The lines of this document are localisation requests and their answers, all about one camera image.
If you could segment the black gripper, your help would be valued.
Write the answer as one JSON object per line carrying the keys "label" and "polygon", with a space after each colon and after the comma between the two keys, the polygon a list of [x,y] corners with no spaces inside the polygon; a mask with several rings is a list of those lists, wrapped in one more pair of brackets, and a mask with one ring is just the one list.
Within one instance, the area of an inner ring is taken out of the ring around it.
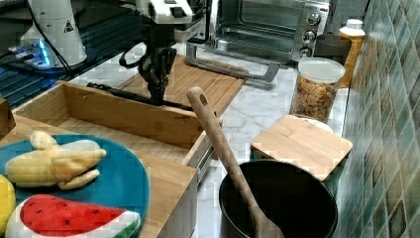
{"label": "black gripper", "polygon": [[147,51],[141,57],[139,73],[148,83],[152,103],[162,105],[168,79],[161,78],[161,74],[170,70],[166,57],[174,51],[174,26],[151,23],[147,30],[144,40]]}

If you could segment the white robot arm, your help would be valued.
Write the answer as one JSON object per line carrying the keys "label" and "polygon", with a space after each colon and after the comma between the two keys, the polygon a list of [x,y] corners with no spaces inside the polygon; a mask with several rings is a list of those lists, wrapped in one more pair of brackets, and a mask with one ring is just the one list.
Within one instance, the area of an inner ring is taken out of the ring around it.
{"label": "white robot arm", "polygon": [[167,76],[177,54],[173,46],[197,34],[196,27],[207,6],[207,0],[136,0],[147,49],[138,70],[147,83],[152,104],[164,104]]}

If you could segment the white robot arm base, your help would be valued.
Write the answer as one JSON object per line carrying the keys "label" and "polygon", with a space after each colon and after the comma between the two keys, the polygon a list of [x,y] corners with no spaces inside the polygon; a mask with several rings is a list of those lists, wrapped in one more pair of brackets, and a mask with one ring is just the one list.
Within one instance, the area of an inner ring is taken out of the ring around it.
{"label": "white robot arm base", "polygon": [[9,51],[19,60],[37,68],[73,69],[90,62],[80,38],[71,0],[27,0],[32,27]]}

